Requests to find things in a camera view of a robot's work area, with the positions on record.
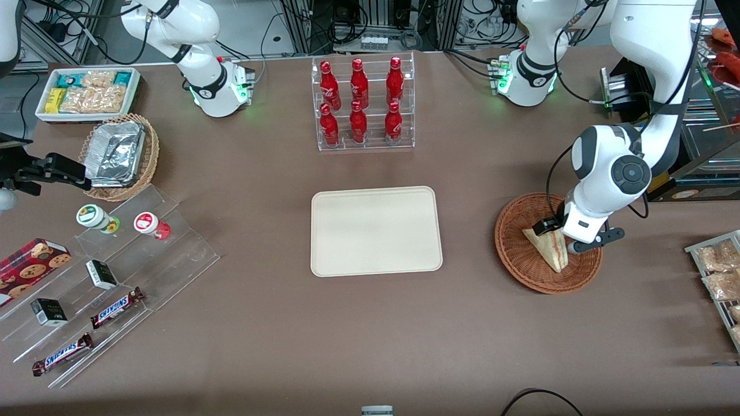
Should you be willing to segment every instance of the table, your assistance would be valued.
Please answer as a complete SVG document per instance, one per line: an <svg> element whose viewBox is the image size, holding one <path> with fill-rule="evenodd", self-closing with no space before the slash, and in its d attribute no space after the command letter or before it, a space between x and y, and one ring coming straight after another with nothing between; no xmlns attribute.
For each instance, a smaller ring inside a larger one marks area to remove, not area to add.
<svg viewBox="0 0 740 416"><path fill-rule="evenodd" d="M587 415L737 415L738 369L709 365L737 354L682 248L738 228L729 219L740 205L653 204L646 221L619 212L611 223L627 237L591 284L532 292L495 254L497 214L541 192L555 157L609 120L560 87L519 108L442 53L415 56L417 147L363 155L317 151L310 59L270 61L254 105L223 119L193 105L175 66L140 66L139 113L161 140L154 183L223 257L63 389L0 361L0 406L12 406L0 413L356 415L387 403L399 415L497 415L542 387ZM598 96L598 69L618 59L611 47L577 47L562 70ZM89 129L38 123L29 152L75 156ZM559 167L553 191L575 179ZM414 185L437 194L441 269L313 276L316 192ZM61 184L20 195L0 217L0 255L37 236L68 240L87 202ZM570 414L529 397L510 415L535 410Z"/></svg>

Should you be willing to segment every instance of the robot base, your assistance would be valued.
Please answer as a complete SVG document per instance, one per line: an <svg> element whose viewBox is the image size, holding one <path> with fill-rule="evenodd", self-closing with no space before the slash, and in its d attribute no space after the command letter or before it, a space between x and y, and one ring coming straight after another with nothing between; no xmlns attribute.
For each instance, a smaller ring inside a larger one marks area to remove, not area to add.
<svg viewBox="0 0 740 416"><path fill-rule="evenodd" d="M227 81L216 93L214 98L199 98L192 88L190 92L195 103L204 113L211 117L226 117L241 107L252 104L252 95L255 89L255 72L249 72L232 62L223 62L226 68Z"/></svg>
<svg viewBox="0 0 740 416"><path fill-rule="evenodd" d="M533 107L545 100L553 88L557 75L553 76L549 84L541 87L532 87L517 69L517 59L522 54L515 50L508 55L501 55L498 61L488 65L488 74L497 79L491 79L491 92L494 95L503 95L516 105Z"/></svg>

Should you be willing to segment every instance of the yellow package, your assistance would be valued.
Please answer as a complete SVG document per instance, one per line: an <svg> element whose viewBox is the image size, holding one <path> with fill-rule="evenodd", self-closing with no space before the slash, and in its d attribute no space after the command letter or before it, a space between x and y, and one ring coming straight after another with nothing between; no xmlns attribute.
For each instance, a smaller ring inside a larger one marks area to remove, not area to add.
<svg viewBox="0 0 740 416"><path fill-rule="evenodd" d="M47 99L46 105L44 105L44 112L46 114L59 113L59 105L64 100L64 95L67 90L64 88L52 88L49 91L49 98Z"/></svg>

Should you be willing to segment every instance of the wicker basket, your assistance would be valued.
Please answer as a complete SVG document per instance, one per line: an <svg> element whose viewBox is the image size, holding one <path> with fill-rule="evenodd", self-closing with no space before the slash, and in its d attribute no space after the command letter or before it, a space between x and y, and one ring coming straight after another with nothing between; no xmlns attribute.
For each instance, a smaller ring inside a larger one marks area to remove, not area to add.
<svg viewBox="0 0 740 416"><path fill-rule="evenodd" d="M558 195L550 195L550 199L555 207L563 201ZM506 269L525 286L553 295L575 292L596 277L602 263L602 249L577 255L568 253L568 265L555 273L522 233L523 229L551 216L543 192L522 195L509 202L496 220L496 251Z"/></svg>
<svg viewBox="0 0 740 416"><path fill-rule="evenodd" d="M159 157L159 138L157 132L154 131L152 125L140 115L127 114L121 117L111 118L106 120L104 124L123 123L124 121L136 121L137 123L143 124L147 129L147 136L144 139L144 149L141 151L141 162L137 172L136 182L127 188L92 188L86 191L85 194L97 199L103 199L109 202L120 202L125 201L128 198L138 194L144 187L146 187L154 176L154 171L157 169L157 157ZM87 140L82 145L82 151L80 152L77 160L82 163L87 155L87 148L90 145L90 139L93 136L91 131L87 135Z"/></svg>

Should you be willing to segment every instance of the snickers wrapper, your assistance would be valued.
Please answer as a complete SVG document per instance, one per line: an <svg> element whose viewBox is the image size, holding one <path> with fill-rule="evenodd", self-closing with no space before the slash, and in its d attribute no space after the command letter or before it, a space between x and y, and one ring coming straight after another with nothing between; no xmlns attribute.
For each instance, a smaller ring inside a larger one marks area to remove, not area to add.
<svg viewBox="0 0 740 416"><path fill-rule="evenodd" d="M93 347L93 338L90 337L90 334L85 333L85 335L82 335L82 338L60 349L54 355L48 356L46 360L39 360L33 363L33 376L38 377L62 361L69 360L78 352Z"/></svg>
<svg viewBox="0 0 740 416"><path fill-rule="evenodd" d="M92 328L100 328L105 322L120 315L124 310L130 308L134 303L139 302L141 299L144 299L144 294L141 293L141 289L137 286L134 290L128 292L126 296L118 299L113 305L105 308L103 312L90 318Z"/></svg>

